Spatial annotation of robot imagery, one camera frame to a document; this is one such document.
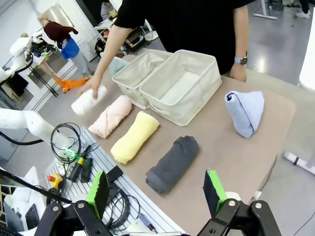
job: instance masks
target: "hand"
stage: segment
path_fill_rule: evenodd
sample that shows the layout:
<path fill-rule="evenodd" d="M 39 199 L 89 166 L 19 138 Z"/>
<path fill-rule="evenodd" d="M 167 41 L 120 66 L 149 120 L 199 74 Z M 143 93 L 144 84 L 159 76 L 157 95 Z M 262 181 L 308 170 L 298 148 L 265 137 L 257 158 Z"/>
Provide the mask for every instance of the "hand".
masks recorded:
<path fill-rule="evenodd" d="M 98 88 L 100 86 L 100 82 L 102 81 L 101 76 L 97 76 L 96 74 L 89 79 L 80 89 L 79 95 L 81 96 L 85 91 L 92 89 L 93 90 L 93 98 L 96 100 L 98 95 Z"/>
<path fill-rule="evenodd" d="M 234 63 L 230 72 L 230 77 L 235 80 L 245 82 L 247 78 L 245 65 L 241 65 L 240 63 Z"/>

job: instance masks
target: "fabric storage basket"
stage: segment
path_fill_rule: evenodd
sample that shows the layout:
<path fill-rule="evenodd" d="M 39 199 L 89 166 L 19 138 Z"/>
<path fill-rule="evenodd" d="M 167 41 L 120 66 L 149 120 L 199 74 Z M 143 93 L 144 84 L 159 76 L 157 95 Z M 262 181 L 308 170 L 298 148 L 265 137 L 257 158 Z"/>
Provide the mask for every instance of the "fabric storage basket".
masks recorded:
<path fill-rule="evenodd" d="M 213 56 L 179 50 L 140 87 L 151 109 L 179 125 L 187 125 L 221 85 Z"/>
<path fill-rule="evenodd" d="M 150 104 L 141 94 L 139 87 L 146 81 L 172 53 L 147 50 L 129 65 L 114 75 L 113 81 L 118 84 L 124 95 L 141 109 L 148 109 Z"/>

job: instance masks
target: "person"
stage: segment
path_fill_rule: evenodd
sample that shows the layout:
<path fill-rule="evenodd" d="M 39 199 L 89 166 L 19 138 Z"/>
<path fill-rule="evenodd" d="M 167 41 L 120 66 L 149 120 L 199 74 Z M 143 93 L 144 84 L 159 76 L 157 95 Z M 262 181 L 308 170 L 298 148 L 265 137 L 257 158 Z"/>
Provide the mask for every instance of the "person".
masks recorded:
<path fill-rule="evenodd" d="M 309 0 L 300 0 L 301 3 L 301 10 L 296 13 L 295 15 L 299 18 L 309 19 L 311 16 L 310 7 L 309 7 Z"/>
<path fill-rule="evenodd" d="M 216 57 L 220 74 L 246 80 L 249 15 L 254 0 L 123 0 L 109 32 L 104 56 L 94 76 L 80 90 L 93 89 L 94 98 L 102 76 L 132 29 L 145 19 L 156 29 L 168 52 L 186 49 Z"/>
<path fill-rule="evenodd" d="M 41 14 L 38 17 L 39 21 L 44 26 L 44 31 L 47 36 L 57 42 L 58 48 L 62 51 L 62 56 L 65 60 L 71 59 L 86 80 L 92 76 L 88 62 L 80 52 L 78 45 L 71 38 L 70 32 L 78 34 L 78 31 L 73 27 L 62 26 L 57 22 L 49 21 L 46 14 Z"/>
<path fill-rule="evenodd" d="M 27 33 L 23 33 L 21 34 L 21 38 L 28 38 L 29 35 Z M 60 86 L 63 84 L 63 81 L 61 80 L 61 78 L 59 78 L 57 75 L 55 75 L 55 73 L 53 71 L 50 70 L 50 68 L 47 66 L 46 61 L 48 58 L 40 56 L 40 57 L 36 57 L 33 56 L 33 62 L 35 62 L 37 64 L 37 66 L 48 76 L 50 76 L 51 78 L 53 78 L 57 84 L 59 84 Z"/>
<path fill-rule="evenodd" d="M 100 15 L 103 20 L 108 19 L 109 13 L 114 10 L 113 5 L 109 2 L 109 0 L 103 0 L 102 7 L 100 10 Z"/>

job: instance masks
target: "pink rolled towel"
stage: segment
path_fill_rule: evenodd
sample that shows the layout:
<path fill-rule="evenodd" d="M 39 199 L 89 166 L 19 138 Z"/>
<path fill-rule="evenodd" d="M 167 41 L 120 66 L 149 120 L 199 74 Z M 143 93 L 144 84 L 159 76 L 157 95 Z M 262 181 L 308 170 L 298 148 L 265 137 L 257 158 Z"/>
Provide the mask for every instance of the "pink rolled towel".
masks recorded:
<path fill-rule="evenodd" d="M 131 108 L 130 99 L 125 95 L 121 95 L 100 114 L 95 123 L 89 127 L 89 130 L 105 139 L 120 121 L 130 113 Z"/>

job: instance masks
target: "smartwatch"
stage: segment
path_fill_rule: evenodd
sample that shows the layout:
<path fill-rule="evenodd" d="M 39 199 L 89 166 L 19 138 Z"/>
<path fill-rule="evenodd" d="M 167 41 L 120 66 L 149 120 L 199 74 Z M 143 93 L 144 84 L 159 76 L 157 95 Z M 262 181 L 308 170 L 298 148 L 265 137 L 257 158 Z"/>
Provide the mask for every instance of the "smartwatch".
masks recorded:
<path fill-rule="evenodd" d="M 234 61 L 236 63 L 240 63 L 241 65 L 246 65 L 247 64 L 247 57 L 244 57 L 244 58 L 237 58 L 237 57 L 235 57 Z"/>

